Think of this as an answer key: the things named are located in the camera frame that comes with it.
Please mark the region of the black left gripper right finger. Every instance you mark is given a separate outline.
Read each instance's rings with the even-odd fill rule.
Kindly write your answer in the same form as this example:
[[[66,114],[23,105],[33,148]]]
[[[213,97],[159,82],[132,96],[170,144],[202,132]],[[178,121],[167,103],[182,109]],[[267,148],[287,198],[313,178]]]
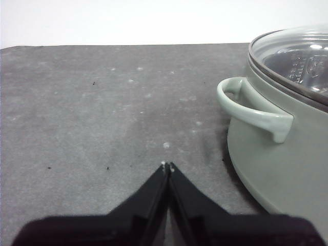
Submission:
[[[281,214],[233,215],[169,163],[170,211],[185,245],[323,245],[311,222]]]

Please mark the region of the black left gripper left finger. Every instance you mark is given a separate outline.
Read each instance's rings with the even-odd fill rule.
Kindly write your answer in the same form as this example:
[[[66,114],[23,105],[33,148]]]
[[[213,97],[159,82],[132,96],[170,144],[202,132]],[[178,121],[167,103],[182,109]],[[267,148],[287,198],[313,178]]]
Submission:
[[[104,215],[50,216],[23,226],[13,245],[155,245],[168,209],[163,162],[130,197]]]

